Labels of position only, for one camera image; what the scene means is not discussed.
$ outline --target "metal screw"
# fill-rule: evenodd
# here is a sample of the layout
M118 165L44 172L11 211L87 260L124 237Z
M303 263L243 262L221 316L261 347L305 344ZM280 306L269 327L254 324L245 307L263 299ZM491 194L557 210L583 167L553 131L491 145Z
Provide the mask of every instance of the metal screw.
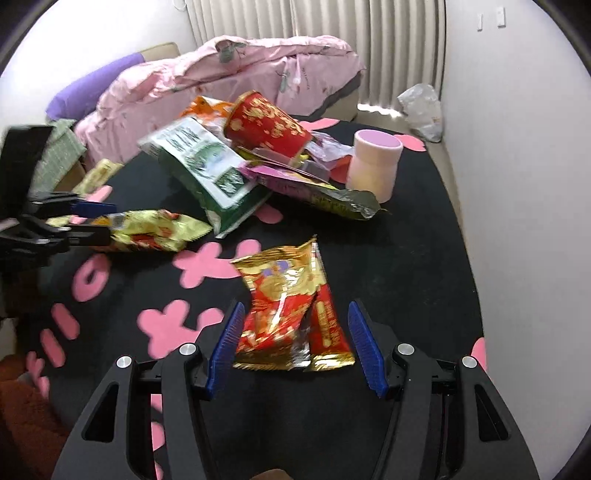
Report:
M117 366L119 368L127 368L131 365L131 357L130 356L122 356L121 358L119 358L119 360L117 360Z
M197 347L193 343L185 343L178 351L181 355L193 355L197 351Z
M465 356L464 358L462 358L462 363L464 364L464 367L466 367L466 368L474 368L475 366L478 365L478 362L476 361L476 359L471 356Z
M400 355L412 355L414 353L414 347L410 343L401 343L398 345L398 353Z

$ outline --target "white wall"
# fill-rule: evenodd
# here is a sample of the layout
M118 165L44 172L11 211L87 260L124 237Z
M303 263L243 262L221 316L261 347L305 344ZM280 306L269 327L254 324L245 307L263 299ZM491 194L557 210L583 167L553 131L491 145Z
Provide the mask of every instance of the white wall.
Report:
M591 78L532 0L447 0L443 111L489 373L550 479L591 424Z
M7 125L44 123L48 103L72 81L169 41L181 53L196 48L189 15L173 0L58 0L0 77L0 138Z

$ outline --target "red snack packet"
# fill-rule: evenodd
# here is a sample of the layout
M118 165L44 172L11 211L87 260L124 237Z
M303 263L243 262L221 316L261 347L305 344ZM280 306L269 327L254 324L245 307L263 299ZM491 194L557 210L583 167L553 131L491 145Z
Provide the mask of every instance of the red snack packet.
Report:
M312 254L324 277L324 265L315 241ZM309 334L311 364L308 367L310 371L333 370L355 363L355 356L351 353L351 348L336 317L330 288L326 278L323 280L324 282L316 290L316 298L311 307Z
M235 367L318 371L355 363L335 315L315 238L233 264L252 293Z
M307 330L301 323L317 287L312 241L271 248L232 263L252 293L234 366L253 370L309 366Z

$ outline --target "red paper cup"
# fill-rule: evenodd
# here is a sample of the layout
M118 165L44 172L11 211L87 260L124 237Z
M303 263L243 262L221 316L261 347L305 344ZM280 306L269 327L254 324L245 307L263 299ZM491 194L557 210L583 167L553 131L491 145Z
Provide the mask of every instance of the red paper cup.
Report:
M259 92L240 95L224 127L226 138L245 148L268 148L294 158L312 134Z

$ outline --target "purple pillow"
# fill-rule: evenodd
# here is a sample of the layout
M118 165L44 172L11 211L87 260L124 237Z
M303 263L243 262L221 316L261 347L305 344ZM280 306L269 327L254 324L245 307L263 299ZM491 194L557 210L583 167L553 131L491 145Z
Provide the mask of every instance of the purple pillow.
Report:
M47 116L82 120L96 109L100 96L122 71L143 62L141 53L132 53L76 80L55 95L45 110Z

